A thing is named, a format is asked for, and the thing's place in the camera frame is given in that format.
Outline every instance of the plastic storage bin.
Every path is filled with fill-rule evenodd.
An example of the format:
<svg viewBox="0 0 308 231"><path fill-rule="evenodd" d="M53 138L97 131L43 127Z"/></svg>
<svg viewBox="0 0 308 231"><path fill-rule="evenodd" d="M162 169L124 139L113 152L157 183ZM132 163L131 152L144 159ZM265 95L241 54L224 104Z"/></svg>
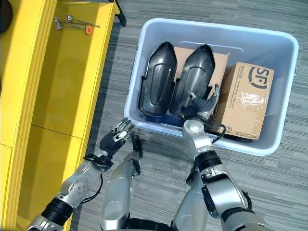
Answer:
<svg viewBox="0 0 308 231"><path fill-rule="evenodd" d="M228 67L244 62L274 69L259 140L246 143L221 139L216 146L252 155L269 155L278 148L298 53L298 42L293 36L278 31L162 18L146 22L140 34L124 115L138 128L181 137L182 128L146 121L138 109L141 77L145 75L151 53L164 41L190 49L208 44L214 52L230 53Z"/></svg>

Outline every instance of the yellow shelf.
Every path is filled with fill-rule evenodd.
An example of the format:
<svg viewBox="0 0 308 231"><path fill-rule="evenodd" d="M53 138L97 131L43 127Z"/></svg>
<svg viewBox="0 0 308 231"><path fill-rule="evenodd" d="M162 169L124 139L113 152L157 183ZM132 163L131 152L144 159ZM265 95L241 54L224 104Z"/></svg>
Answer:
<svg viewBox="0 0 308 231"><path fill-rule="evenodd" d="M11 2L14 20L1 38L0 221L14 230L42 212L85 154L119 9L116 3ZM53 16L67 13L101 28L92 35L55 30Z"/></svg>
<svg viewBox="0 0 308 231"><path fill-rule="evenodd" d="M44 210L59 191L62 182L74 172L81 141L59 132L31 126L18 216L32 220Z"/></svg>

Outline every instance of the robotic hand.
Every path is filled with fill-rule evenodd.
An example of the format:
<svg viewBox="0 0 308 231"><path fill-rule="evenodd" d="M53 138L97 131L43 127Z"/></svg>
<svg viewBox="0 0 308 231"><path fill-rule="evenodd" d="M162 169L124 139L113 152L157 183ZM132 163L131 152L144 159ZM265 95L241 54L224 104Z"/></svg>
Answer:
<svg viewBox="0 0 308 231"><path fill-rule="evenodd" d="M103 184L102 173L113 165L113 155L130 138L131 120L124 118L116 125L100 142L101 153L87 154L84 161L76 169L74 174L66 179L60 191L46 206L41 215L27 227L27 231L62 231L63 225L70 218L78 205L92 200L99 193ZM93 183L101 178L101 187L94 196L88 197Z"/></svg>

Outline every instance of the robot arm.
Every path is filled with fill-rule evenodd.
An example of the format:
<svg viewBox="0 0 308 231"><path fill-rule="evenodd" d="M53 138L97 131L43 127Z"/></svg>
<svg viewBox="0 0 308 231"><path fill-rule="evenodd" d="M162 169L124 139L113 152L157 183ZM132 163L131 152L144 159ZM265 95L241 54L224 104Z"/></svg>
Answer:
<svg viewBox="0 0 308 231"><path fill-rule="evenodd" d="M208 212L221 219L223 231L272 231L273 229L252 211L248 194L239 189L221 162L204 124L198 118L184 123L183 136L189 143L190 154L201 176L202 194Z"/></svg>
<svg viewBox="0 0 308 231"><path fill-rule="evenodd" d="M130 137L133 126L130 120L123 119L100 142L99 154L87 154L84 161L74 174L61 185L60 191L46 206L41 215L27 227L27 231L62 231L63 225L70 218L73 211L82 203L95 196L88 197L93 183L102 173L111 168L112 156L124 145Z"/></svg>

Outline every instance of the metal tool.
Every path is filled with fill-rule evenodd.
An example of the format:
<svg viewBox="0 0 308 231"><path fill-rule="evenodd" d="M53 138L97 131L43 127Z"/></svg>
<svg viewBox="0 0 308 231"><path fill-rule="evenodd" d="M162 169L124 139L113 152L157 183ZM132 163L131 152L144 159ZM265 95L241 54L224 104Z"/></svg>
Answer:
<svg viewBox="0 0 308 231"><path fill-rule="evenodd" d="M72 23L73 21L78 21L78 22L84 23L85 25L91 25L91 26L94 26L94 27L97 27L97 28L101 28L101 26L99 26L99 25L95 25L95 24L92 24L92 23L87 23L87 22L84 22L84 21L75 19L75 18L73 18L72 15L69 14L69 13L68 13L67 16L66 16L66 20L67 20L69 23Z"/></svg>
<svg viewBox="0 0 308 231"><path fill-rule="evenodd" d="M57 17L53 18L53 22L55 25L56 30L62 30L63 28L75 28L75 29L82 29L86 32L86 34L90 35L93 32L93 29L91 26L86 25L86 26L79 26L73 23L67 23L67 22L61 22ZM66 23L70 26L63 26L62 23Z"/></svg>

